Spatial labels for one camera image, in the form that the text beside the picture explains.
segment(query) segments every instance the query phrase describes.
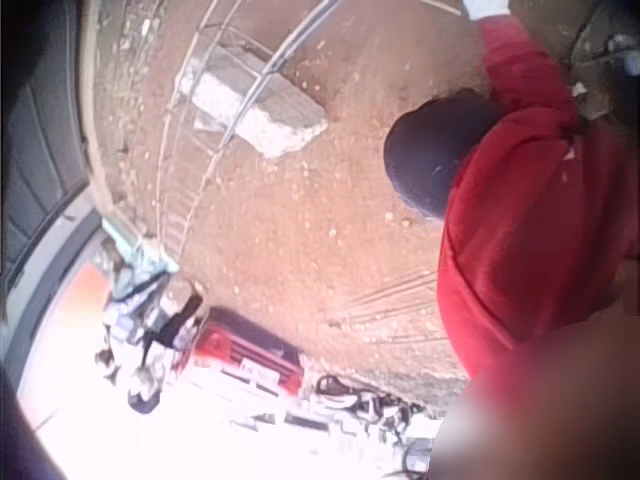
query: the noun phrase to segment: motorcycle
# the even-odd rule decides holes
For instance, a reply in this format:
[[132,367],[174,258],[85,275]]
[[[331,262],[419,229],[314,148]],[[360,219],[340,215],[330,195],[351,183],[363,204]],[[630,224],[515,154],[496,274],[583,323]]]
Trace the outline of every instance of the motorcycle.
[[346,385],[335,375],[325,375],[318,380],[313,401],[364,424],[366,434],[377,429],[383,443],[387,443],[389,436],[395,437],[394,445],[403,444],[411,417],[424,410],[420,405],[409,404],[374,388]]

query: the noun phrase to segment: gray door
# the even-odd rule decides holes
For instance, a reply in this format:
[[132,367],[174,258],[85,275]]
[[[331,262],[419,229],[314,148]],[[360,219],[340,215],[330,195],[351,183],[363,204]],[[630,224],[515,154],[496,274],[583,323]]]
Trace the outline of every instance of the gray door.
[[[50,2],[29,20],[24,44],[16,46],[31,58],[18,58],[19,67],[10,72],[18,78],[8,99],[8,115],[3,111],[5,291],[17,281],[47,229],[88,182],[76,105],[78,18],[76,2]],[[3,57],[10,48],[3,39]]]

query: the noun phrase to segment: white glove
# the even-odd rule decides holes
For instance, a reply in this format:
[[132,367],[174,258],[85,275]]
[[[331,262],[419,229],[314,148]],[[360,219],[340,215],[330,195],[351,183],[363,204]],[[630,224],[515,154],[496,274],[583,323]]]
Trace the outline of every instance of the white glove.
[[509,15],[509,0],[463,0],[471,20],[480,20],[496,15]]

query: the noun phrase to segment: person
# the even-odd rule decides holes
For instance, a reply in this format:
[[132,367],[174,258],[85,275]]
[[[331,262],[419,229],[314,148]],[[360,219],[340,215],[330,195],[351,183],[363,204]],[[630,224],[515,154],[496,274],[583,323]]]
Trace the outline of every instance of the person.
[[609,305],[638,258],[638,174],[626,138],[579,117],[561,68],[508,0],[464,0],[491,98],[462,92],[400,117],[387,175],[444,220],[437,298],[471,377],[514,347]]
[[142,349],[139,344],[146,318],[157,307],[169,280],[170,275],[161,272],[136,285],[124,296],[109,296],[102,316],[105,345],[95,354],[94,361],[100,374],[114,385],[123,366],[140,363]]
[[[148,329],[144,332],[142,360],[131,375],[127,391],[129,406],[136,412],[147,415],[160,404],[162,383],[166,375],[163,370],[164,353],[167,350],[185,353],[185,350],[190,347],[189,340],[193,339],[193,335],[180,334],[185,331],[185,327],[190,331],[197,331],[201,319],[196,319],[196,314],[203,301],[202,295],[193,291],[182,309],[163,323],[159,330]],[[149,353],[154,343],[161,347],[160,355],[154,356],[149,361]]]

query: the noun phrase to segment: red hoodie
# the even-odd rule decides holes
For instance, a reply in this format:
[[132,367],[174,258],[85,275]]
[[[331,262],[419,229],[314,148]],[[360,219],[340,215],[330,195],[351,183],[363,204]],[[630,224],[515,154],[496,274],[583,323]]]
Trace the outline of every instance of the red hoodie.
[[478,24],[505,116],[454,182],[438,277],[444,326],[472,376],[602,308],[638,251],[637,169],[623,137],[579,120],[561,69],[515,17]]

